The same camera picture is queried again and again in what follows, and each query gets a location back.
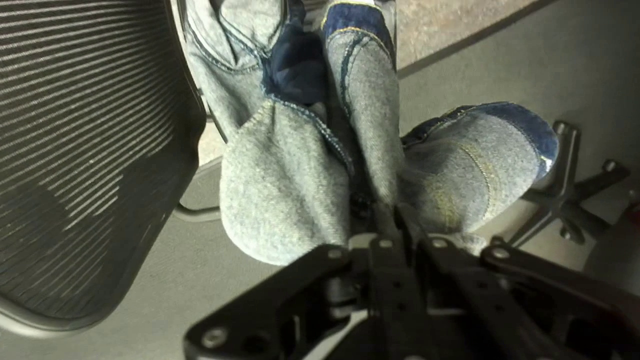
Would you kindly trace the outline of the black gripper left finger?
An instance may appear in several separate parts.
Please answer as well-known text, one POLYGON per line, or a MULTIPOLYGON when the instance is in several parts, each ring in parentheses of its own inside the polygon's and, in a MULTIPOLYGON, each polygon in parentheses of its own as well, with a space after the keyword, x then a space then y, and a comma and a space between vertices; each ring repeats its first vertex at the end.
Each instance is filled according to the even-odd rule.
POLYGON ((405 244, 318 246, 189 328, 187 360, 427 360, 429 339, 405 244))

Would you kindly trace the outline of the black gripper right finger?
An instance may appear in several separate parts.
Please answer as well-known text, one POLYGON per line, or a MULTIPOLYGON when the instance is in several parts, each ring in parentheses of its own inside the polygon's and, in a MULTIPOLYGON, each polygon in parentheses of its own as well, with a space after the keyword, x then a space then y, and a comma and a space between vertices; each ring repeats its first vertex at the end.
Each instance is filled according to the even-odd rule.
POLYGON ((639 297, 502 242, 470 254, 395 214, 429 360, 640 360, 639 297))

